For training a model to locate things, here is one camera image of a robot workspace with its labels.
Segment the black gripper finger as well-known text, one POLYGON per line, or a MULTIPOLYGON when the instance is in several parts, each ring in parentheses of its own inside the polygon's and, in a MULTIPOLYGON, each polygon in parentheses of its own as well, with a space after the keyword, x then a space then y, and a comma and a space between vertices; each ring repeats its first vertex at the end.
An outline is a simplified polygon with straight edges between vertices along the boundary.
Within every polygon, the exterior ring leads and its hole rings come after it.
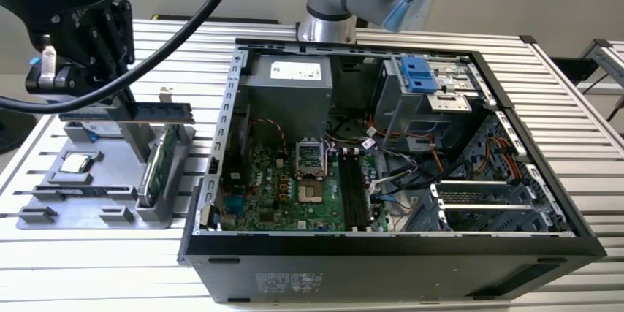
POLYGON ((101 9, 101 77, 114 83, 135 63, 133 5, 129 0, 106 0, 101 9))
MULTIPOLYGON (((31 61, 27 75, 27 92, 42 97, 50 104, 70 102, 103 88, 113 79, 98 77, 97 71, 65 60, 54 47, 46 47, 31 61)), ((61 114, 62 121, 134 121, 135 111, 130 89, 125 89, 87 107, 61 114)))

